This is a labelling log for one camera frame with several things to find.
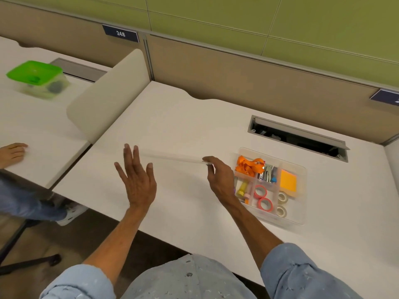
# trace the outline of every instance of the green lid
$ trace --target green lid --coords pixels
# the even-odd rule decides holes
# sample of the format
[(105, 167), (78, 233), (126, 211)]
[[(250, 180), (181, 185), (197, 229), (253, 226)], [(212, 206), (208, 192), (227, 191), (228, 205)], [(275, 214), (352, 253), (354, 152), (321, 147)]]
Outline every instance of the green lid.
[(58, 66), (36, 61), (27, 61), (7, 73), (7, 77), (30, 85), (40, 86), (60, 74)]

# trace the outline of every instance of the green plastic box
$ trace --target green plastic box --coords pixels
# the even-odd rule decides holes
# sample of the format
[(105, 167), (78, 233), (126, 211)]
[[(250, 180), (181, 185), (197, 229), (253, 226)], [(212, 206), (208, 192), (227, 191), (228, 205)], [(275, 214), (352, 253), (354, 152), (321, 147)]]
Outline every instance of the green plastic box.
[(23, 83), (22, 92), (41, 98), (53, 98), (70, 84), (60, 67), (37, 61), (15, 67), (7, 77)]

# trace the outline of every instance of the person's hand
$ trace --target person's hand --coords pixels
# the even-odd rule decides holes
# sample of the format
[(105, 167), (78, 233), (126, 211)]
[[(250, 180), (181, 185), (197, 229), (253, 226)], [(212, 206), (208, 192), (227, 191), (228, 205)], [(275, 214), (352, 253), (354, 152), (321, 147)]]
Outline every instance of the person's hand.
[(147, 213), (156, 194), (156, 182), (152, 163), (149, 163), (146, 171), (144, 171), (140, 163), (138, 147), (134, 146), (132, 155), (132, 150), (128, 144), (124, 146), (123, 159), (126, 174), (118, 162), (115, 163), (115, 168), (117, 168), (119, 176), (125, 184), (130, 207)]
[(237, 203), (238, 199), (234, 195), (234, 172), (232, 169), (214, 156), (205, 156), (202, 160), (213, 164), (208, 165), (208, 181), (222, 205), (228, 206)]
[(0, 169), (19, 163), (25, 156), (25, 143), (13, 143), (0, 148)]

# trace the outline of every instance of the cubicle partition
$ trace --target cubicle partition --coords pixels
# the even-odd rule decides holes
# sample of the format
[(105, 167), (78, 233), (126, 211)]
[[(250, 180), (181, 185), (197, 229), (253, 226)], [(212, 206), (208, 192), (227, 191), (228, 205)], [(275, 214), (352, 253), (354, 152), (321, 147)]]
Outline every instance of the cubicle partition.
[(135, 43), (106, 35), (106, 21), (5, 1), (0, 17), (0, 36), (110, 67), (138, 48), (147, 55), (152, 80), (195, 98), (220, 99), (375, 143), (399, 134), (399, 107), (369, 99), (384, 85), (117, 25), (137, 30)]

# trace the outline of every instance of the floor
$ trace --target floor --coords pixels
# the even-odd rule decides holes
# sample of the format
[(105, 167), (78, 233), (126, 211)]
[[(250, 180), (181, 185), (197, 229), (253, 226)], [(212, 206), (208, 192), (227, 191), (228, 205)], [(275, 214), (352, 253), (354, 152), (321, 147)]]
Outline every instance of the floor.
[[(23, 219), (0, 214), (0, 246), (15, 232)], [(67, 226), (42, 222), (28, 228), (2, 265), (61, 254), (54, 267), (47, 263), (0, 276), (0, 298), (37, 299), (41, 291), (66, 268), (81, 263), (107, 237), (117, 221), (88, 210)], [(186, 255), (187, 252), (138, 232), (115, 286), (120, 298), (129, 284), (148, 268)], [(259, 299), (268, 298), (263, 286), (239, 277)]]

